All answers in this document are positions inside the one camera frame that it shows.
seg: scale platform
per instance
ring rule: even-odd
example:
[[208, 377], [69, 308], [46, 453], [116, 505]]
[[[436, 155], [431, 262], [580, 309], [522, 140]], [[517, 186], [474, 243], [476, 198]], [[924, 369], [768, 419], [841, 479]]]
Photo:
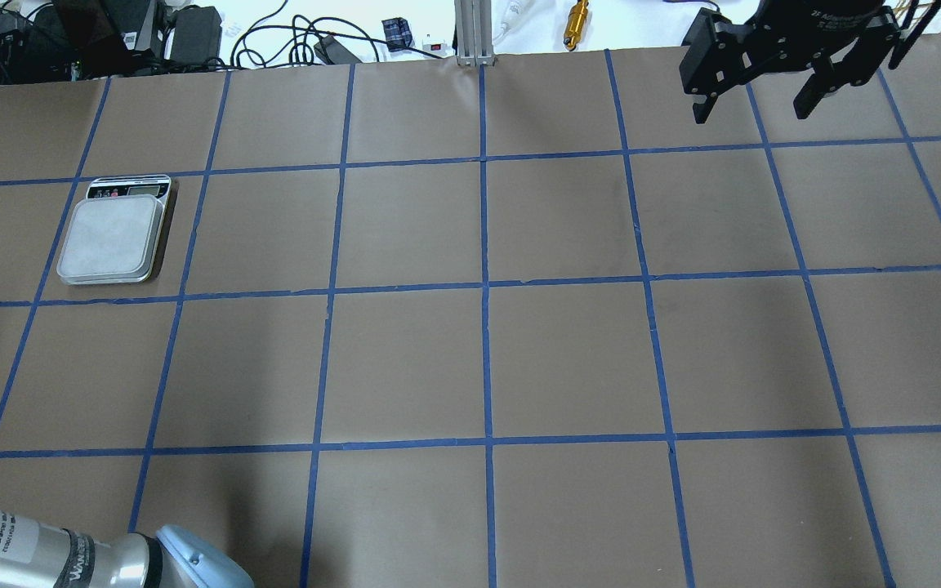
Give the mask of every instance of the scale platform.
[[167, 216], [168, 176], [100, 178], [71, 211], [56, 274], [63, 283], [138, 283], [152, 274]]

